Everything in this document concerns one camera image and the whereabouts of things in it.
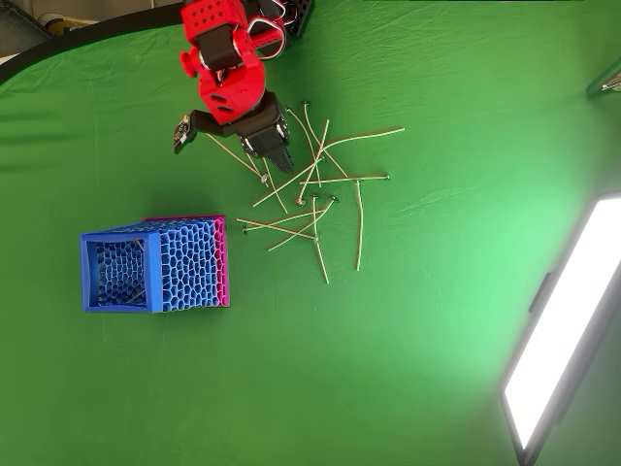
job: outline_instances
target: green backdrop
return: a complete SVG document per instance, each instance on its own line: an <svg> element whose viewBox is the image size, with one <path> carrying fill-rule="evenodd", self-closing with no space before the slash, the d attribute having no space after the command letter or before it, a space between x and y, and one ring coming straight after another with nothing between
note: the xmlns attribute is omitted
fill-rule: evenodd
<svg viewBox="0 0 621 466"><path fill-rule="evenodd" d="M312 244L242 234L236 216L280 211L250 207L265 188L213 141L172 154L201 108L180 26L1 85L0 463L514 464L500 378L587 200L621 184L621 102L584 97L620 21L618 2L317 2L270 89L312 101L328 139L407 129L332 151L392 180L363 185L358 273L353 187L320 190L342 199L320 227L330 285ZM81 232L214 212L230 309L82 312ZM616 319L541 466L618 464L620 336Z"/></svg>

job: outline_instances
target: cable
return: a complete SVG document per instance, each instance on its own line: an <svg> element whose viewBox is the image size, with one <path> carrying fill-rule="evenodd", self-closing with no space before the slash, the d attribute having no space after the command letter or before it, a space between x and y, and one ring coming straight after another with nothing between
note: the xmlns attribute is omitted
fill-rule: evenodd
<svg viewBox="0 0 621 466"><path fill-rule="evenodd" d="M284 5L282 5L278 0L272 0L272 1L274 3L276 3L280 7L280 9L282 10L282 15L280 15L279 18L283 19L284 16L286 15L286 13L287 13L286 7Z"/></svg>
<svg viewBox="0 0 621 466"><path fill-rule="evenodd" d="M261 60L265 61L265 60L271 60L272 58L276 58L284 50L284 41L285 41L284 31L282 29L280 29L280 26L278 26L271 19L267 19L266 17L254 17L248 23L248 27L245 29L248 34L250 34L250 29L252 29L252 26L254 26L257 22L263 22L264 24L268 24L268 25L274 27L275 29L277 29L278 32L280 33L280 47L278 48L278 50L275 53L273 53L273 54L271 54L269 56L262 57Z"/></svg>

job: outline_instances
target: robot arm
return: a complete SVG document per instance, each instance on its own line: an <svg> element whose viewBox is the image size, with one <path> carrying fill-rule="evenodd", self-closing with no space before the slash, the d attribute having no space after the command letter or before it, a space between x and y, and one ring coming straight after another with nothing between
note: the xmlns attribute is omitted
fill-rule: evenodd
<svg viewBox="0 0 621 466"><path fill-rule="evenodd" d="M209 112L195 110L183 117L175 131L176 153L196 132L237 134L246 153L293 171L286 122L276 96L265 89L265 67L257 53L275 57L282 52L286 14L278 0L197 0L181 9L191 44L180 55L181 66L188 76L198 77Z"/></svg>

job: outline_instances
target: red robot arm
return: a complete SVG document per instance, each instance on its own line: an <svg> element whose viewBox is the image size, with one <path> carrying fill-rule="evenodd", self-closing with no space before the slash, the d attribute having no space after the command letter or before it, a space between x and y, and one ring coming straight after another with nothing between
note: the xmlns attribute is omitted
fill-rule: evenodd
<svg viewBox="0 0 621 466"><path fill-rule="evenodd" d="M189 77L198 75L199 95L215 120L230 123L255 108L265 91L265 67L255 49L284 43L282 19L252 17L248 22L240 0L198 0L181 9L181 19L185 38L192 45L189 52L180 54L181 66ZM274 27L250 35L257 22ZM201 42L222 43L227 38L233 48L230 54L237 56L219 68L215 60L204 56Z"/></svg>

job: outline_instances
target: white light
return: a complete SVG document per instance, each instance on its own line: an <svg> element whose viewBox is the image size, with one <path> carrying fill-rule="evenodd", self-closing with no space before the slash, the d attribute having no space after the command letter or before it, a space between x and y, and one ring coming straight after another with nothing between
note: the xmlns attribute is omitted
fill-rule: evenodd
<svg viewBox="0 0 621 466"><path fill-rule="evenodd" d="M621 199L598 202L572 251L505 396L525 449L621 261Z"/></svg>

